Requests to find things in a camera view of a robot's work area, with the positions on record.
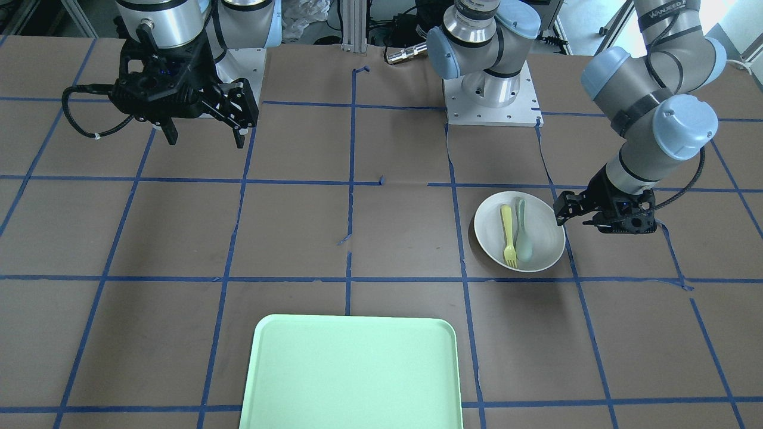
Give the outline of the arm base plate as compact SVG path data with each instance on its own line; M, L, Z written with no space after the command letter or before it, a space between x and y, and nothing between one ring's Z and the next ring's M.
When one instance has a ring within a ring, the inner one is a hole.
M193 108L192 119L212 119L206 113L203 105L203 88L213 83L232 82L235 79L246 78L250 81L257 106L262 87L265 64L264 49L234 49L221 51L213 56L212 47L208 44L198 49L190 67L193 74Z
M542 127L544 119L528 63L518 75L485 71L442 82L449 125Z

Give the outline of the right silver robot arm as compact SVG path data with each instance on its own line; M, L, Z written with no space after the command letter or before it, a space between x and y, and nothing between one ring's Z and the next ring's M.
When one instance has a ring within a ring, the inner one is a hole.
M283 40L279 1L118 1L128 38L109 92L115 107L177 142L175 119L209 115L242 148L259 116L250 73L237 49Z

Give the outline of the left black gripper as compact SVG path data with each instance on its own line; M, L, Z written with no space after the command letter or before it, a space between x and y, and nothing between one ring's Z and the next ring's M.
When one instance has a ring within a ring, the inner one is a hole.
M585 191L560 193L553 204L556 225L562 227L568 220L591 212L591 201L594 215L584 225L601 233L651 234L657 230L654 192L650 189L640 195L622 192L607 178L605 169L594 175Z

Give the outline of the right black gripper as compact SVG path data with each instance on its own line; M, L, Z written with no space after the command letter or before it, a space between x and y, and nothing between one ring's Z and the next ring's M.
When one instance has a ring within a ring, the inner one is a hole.
M172 119L209 114L232 129L236 147L242 149L259 117L250 81L221 83L205 32L183 46L161 48L154 35L157 28L139 23L137 39L123 44L109 100L137 120L159 124L169 145L179 138Z

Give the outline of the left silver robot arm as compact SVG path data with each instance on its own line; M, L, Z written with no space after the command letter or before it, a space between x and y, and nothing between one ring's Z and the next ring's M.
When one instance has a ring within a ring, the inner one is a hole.
M724 46L703 35L699 1L635 1L646 54L635 58L619 46L596 54L581 85L621 149L580 193L561 192L553 206L557 225L591 213L588 224L605 234L656 230L653 187L681 163L704 155L718 117L694 91L717 79L727 62ZM475 103L498 108L514 98L539 14L521 1L455 1L442 23L428 30L427 53L437 74L461 79Z

